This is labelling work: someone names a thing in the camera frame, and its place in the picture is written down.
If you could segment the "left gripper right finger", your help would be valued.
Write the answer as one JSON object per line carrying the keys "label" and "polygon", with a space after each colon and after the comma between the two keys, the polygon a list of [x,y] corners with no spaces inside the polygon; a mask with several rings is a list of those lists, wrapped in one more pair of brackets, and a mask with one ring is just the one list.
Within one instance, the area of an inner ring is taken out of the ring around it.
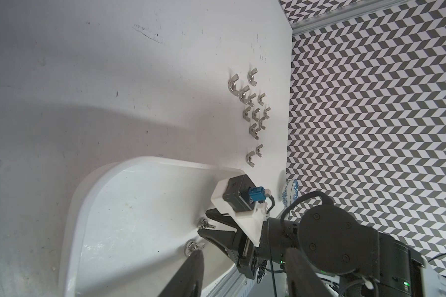
{"label": "left gripper right finger", "polygon": [[290,297],[332,297],[299,250],[289,248],[285,261]]}

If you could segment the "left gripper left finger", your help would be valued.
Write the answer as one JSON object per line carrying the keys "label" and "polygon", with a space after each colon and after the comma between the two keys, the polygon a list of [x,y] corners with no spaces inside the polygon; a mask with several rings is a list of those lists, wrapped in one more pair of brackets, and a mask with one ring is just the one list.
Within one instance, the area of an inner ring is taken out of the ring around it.
{"label": "left gripper left finger", "polygon": [[158,297],[200,297],[203,278],[204,255],[197,250],[185,260]]}

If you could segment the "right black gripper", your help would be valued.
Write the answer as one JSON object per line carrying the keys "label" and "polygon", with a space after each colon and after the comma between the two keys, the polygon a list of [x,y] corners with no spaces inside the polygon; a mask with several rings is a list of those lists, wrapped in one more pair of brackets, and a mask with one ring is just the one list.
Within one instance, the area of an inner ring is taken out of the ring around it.
{"label": "right black gripper", "polygon": [[255,246],[230,215],[221,214],[218,209],[209,209],[205,214],[211,220],[236,229],[199,229],[198,235],[224,252],[239,273],[255,280],[265,269],[270,270],[271,262],[276,267],[275,274],[286,272],[286,250],[297,247],[297,222],[285,221],[285,233],[278,220],[270,219],[263,224],[260,244]]}

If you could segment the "white rectangular storage tray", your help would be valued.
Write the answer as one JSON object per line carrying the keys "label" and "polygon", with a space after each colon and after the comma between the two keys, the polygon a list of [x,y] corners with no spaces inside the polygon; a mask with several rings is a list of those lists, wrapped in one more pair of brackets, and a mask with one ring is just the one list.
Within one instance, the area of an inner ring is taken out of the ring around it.
{"label": "white rectangular storage tray", "polygon": [[191,241],[203,248],[203,294],[234,263],[198,236],[219,181],[241,170],[159,157],[104,165],[76,188],[59,268],[61,297],[156,297],[185,262]]}

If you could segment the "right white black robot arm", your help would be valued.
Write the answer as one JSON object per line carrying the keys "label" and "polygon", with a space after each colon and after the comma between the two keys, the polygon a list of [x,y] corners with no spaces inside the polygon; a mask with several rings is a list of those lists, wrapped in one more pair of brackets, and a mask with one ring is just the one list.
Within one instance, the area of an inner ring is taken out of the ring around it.
{"label": "right white black robot arm", "polygon": [[216,209],[209,219],[227,231],[202,228],[199,235],[254,279],[264,264],[280,264],[291,297],[446,297],[446,277],[408,245],[360,224],[328,195],[314,191],[294,201],[319,198],[297,223],[268,219],[255,246],[236,221]]}

